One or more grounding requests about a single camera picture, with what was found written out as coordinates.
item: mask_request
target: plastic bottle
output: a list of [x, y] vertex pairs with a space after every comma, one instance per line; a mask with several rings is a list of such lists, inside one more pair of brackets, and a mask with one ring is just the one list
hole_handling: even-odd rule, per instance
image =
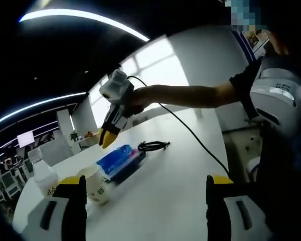
[[28, 152], [34, 166], [34, 180], [44, 196], [51, 196], [58, 186], [58, 174], [43, 160], [39, 148]]

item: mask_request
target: white table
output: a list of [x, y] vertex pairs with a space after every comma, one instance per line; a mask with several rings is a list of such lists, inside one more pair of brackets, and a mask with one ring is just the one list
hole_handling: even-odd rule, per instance
[[[222, 132], [213, 109], [176, 114], [206, 147], [227, 166]], [[150, 119], [119, 135], [106, 150], [98, 145], [53, 167], [61, 178], [74, 175], [115, 148], [142, 141], [170, 141], [164, 151], [147, 153], [134, 174], [111, 193], [110, 201], [96, 207], [87, 201], [86, 240], [206, 240], [206, 177], [226, 175], [189, 131], [171, 114]], [[31, 178], [18, 201], [13, 227], [21, 232], [30, 211], [43, 199]]]

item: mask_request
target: ceiling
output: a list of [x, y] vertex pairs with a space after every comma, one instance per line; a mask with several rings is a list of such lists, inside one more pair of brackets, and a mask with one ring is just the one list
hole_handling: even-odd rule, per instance
[[[51, 0], [44, 9], [87, 11], [123, 23], [155, 39], [202, 24], [223, 24], [226, 9], [217, 0], [93, 1]], [[145, 44], [110, 25], [78, 17], [51, 16], [19, 23], [34, 1], [0, 1], [0, 118], [21, 107], [62, 95], [86, 92], [123, 59]], [[55, 111], [86, 96], [44, 104], [0, 123], [0, 146], [16, 135], [56, 120]]]

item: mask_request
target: paper cup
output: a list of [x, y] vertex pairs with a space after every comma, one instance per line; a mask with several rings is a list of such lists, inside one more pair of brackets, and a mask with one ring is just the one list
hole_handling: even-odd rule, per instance
[[103, 180], [101, 167], [94, 164], [80, 170], [77, 175], [84, 175], [86, 178], [87, 197], [99, 205], [109, 200], [109, 194]]

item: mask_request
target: screen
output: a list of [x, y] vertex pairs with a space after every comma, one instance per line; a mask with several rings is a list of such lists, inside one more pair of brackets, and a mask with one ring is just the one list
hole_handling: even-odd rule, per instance
[[35, 142], [34, 134], [32, 133], [32, 131], [17, 136], [17, 139], [20, 148]]
[[31, 161], [28, 159], [25, 161], [25, 165], [28, 169], [28, 172], [32, 173], [34, 171]]
[[15, 183], [10, 172], [7, 172], [6, 174], [2, 175], [2, 181], [4, 182], [6, 188], [10, 187]]

